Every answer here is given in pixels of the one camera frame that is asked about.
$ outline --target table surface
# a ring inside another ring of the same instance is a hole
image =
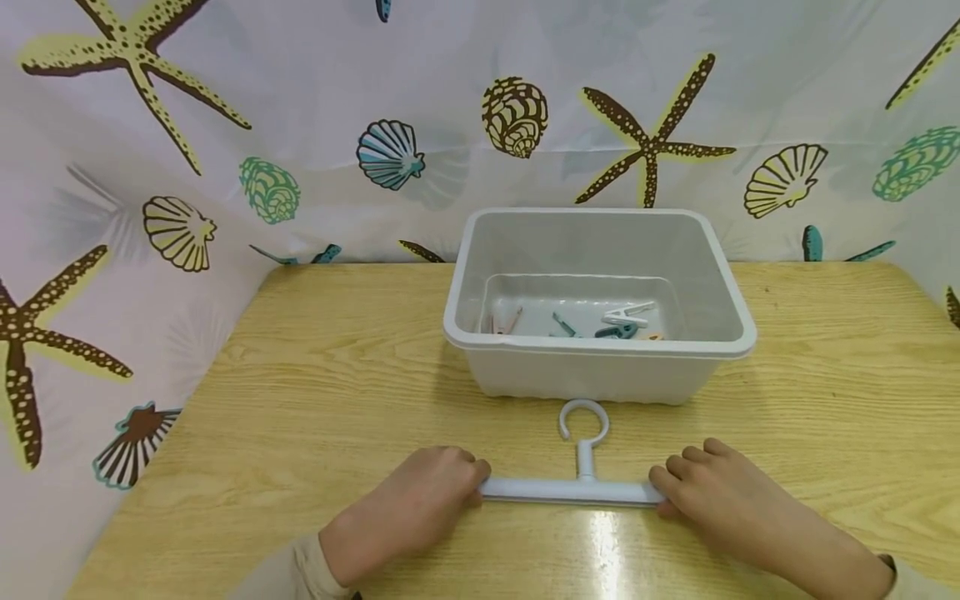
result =
[[[444,340],[450,265],[286,267],[264,283],[72,598],[223,597],[410,451],[573,478],[559,400],[488,398]],[[600,477],[716,436],[876,550],[960,587],[960,331],[896,267],[734,264],[760,332],[680,407],[608,405]],[[586,411],[574,436],[596,430]],[[376,598],[788,597],[650,510],[488,502]]]

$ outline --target shower curtain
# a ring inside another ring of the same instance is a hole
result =
[[[451,262],[481,207],[689,208],[730,260],[900,265],[960,326],[953,0],[4,0],[0,32],[10,597],[63,595],[272,269]]]

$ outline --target pink clothespin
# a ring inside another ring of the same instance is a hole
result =
[[[494,335],[509,335],[510,332],[514,330],[514,326],[516,325],[516,320],[520,318],[520,313],[521,313],[521,312],[523,312],[523,307],[522,307],[522,306],[520,306],[520,307],[516,310],[516,314],[514,314],[514,317],[513,317],[513,318],[510,320],[510,322],[507,323],[507,324],[501,323],[500,320],[499,320],[499,319],[496,319],[496,318],[493,316],[493,313],[491,312],[491,314],[490,314],[490,331],[491,331],[491,333],[494,334]]]

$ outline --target hand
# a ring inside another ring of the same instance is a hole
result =
[[[817,598],[878,599],[893,586],[893,570],[866,546],[719,440],[684,448],[651,468],[650,481],[667,497],[658,514]]]
[[[453,532],[490,464],[456,446],[421,448],[320,532],[327,565],[350,588],[393,559],[430,548]]]

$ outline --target beige sleeve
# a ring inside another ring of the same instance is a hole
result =
[[[317,534],[293,540],[263,560],[229,596],[230,600],[342,600],[326,565]]]
[[[956,592],[925,578],[904,561],[887,555],[881,555],[880,558],[897,572],[897,580],[885,600],[960,599]]]

